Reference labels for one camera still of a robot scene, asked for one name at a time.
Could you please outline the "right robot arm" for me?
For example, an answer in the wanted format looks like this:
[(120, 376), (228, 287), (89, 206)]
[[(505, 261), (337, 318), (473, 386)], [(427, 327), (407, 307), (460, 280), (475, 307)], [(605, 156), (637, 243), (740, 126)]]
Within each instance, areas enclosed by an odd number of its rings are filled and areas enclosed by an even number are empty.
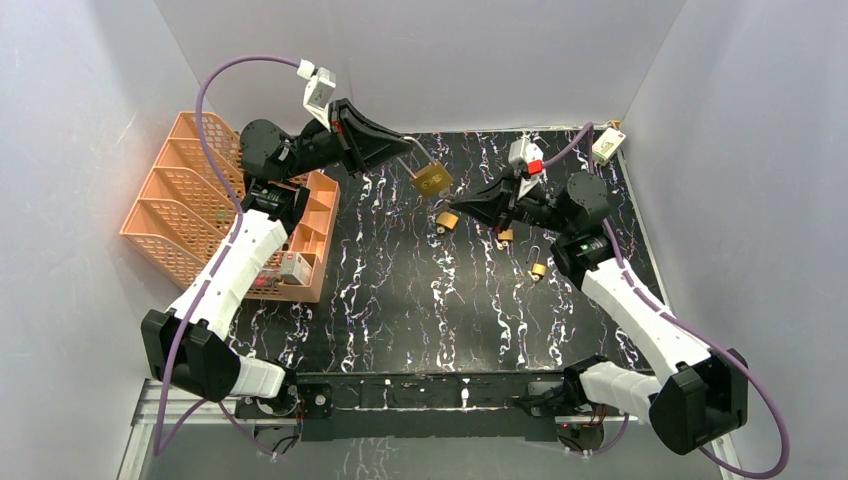
[(624, 261), (603, 230), (610, 205), (605, 182), (573, 174), (555, 197), (510, 170), (451, 209), (501, 232), (514, 222), (556, 233), (558, 271), (629, 336), (650, 374), (600, 358), (567, 368), (565, 405), (577, 414), (613, 406), (651, 425), (672, 452), (685, 455), (747, 423), (748, 382), (737, 352), (721, 355), (668, 320), (668, 311)]

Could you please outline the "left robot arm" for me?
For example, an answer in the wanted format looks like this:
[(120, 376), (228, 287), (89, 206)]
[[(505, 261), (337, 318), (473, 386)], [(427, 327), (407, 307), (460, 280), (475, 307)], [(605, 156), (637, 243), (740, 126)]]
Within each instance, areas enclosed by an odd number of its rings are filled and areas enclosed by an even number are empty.
[(310, 191), (292, 180), (336, 163), (351, 175), (368, 173), (412, 149), (406, 135), (369, 120), (348, 99), (330, 102), (326, 119), (311, 120), (296, 136), (266, 119), (248, 123), (240, 133), (246, 194), (233, 226), (186, 291), (141, 322), (153, 377), (207, 401), (247, 397), (275, 416), (293, 412), (299, 391), (292, 370), (226, 343), (254, 280), (305, 214)]

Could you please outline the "large brass padlock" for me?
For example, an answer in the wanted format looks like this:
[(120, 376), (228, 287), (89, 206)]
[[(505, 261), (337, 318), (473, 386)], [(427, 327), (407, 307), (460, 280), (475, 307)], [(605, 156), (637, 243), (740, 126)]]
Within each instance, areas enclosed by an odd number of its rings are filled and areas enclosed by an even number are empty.
[(445, 188), (451, 188), (454, 180), (445, 166), (436, 160), (418, 139), (408, 135), (403, 136), (402, 139), (413, 145), (427, 160), (426, 164), (417, 172), (409, 170), (411, 183), (415, 189), (423, 197), (430, 198), (438, 197), (438, 193)]

